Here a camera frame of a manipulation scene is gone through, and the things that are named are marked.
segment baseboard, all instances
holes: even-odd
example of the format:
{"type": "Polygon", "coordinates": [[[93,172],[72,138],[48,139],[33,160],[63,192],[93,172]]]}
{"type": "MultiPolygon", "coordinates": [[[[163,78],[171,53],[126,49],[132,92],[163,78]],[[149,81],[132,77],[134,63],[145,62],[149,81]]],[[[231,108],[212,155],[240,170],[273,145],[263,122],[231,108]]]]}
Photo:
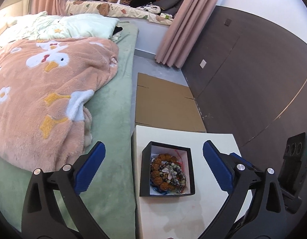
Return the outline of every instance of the baseboard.
{"type": "Polygon", "coordinates": [[[139,49],[135,49],[135,56],[139,56],[139,57],[144,57],[144,58],[147,58],[147,59],[150,59],[150,60],[155,60],[155,54],[151,54],[149,52],[146,52],[146,51],[142,51],[142,50],[139,50],[139,49]]]}

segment gray floor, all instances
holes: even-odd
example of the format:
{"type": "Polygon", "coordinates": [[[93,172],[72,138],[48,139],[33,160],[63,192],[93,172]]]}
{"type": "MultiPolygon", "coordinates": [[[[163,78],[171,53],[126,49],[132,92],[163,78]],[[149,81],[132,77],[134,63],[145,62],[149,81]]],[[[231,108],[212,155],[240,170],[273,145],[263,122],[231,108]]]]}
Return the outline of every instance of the gray floor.
{"type": "Polygon", "coordinates": [[[180,69],[170,68],[168,66],[158,64],[153,60],[134,56],[134,63],[132,69],[132,99],[130,112],[131,133],[133,132],[135,127],[135,99],[137,93],[137,77],[139,72],[145,73],[150,76],[158,77],[167,81],[171,81],[177,84],[188,86],[180,69]]]}

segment duck's orange beak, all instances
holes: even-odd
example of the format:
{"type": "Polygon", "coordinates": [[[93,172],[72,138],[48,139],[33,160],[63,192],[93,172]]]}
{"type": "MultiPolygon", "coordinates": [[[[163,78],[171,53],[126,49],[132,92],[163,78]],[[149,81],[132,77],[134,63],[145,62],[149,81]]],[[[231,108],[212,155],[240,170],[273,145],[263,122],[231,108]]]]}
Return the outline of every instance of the duck's orange beak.
{"type": "Polygon", "coordinates": [[[49,72],[50,70],[52,70],[53,68],[58,67],[58,64],[55,61],[51,61],[46,67],[45,67],[45,71],[49,72]]]}

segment white table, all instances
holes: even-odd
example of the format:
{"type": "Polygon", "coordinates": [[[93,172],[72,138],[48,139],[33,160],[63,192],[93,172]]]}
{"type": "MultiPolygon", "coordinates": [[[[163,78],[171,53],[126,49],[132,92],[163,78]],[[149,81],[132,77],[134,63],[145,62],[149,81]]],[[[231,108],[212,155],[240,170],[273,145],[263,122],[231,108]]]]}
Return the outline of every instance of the white table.
{"type": "MultiPolygon", "coordinates": [[[[221,153],[240,156],[232,134],[210,134],[136,126],[133,134],[135,197],[140,239],[197,239],[211,223],[228,194],[220,189],[202,153],[205,141],[211,140],[221,153]],[[195,195],[179,198],[139,197],[142,150],[150,142],[191,148],[195,195]]],[[[251,191],[237,219],[247,211],[251,191]]]]}

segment headboard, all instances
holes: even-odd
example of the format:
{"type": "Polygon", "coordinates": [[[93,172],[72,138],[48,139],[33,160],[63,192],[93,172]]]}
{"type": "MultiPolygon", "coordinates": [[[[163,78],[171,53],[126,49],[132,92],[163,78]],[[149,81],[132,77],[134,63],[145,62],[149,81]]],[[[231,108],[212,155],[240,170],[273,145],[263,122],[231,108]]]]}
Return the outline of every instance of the headboard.
{"type": "Polygon", "coordinates": [[[23,16],[29,14],[30,0],[4,0],[0,7],[0,16],[23,16]]]}

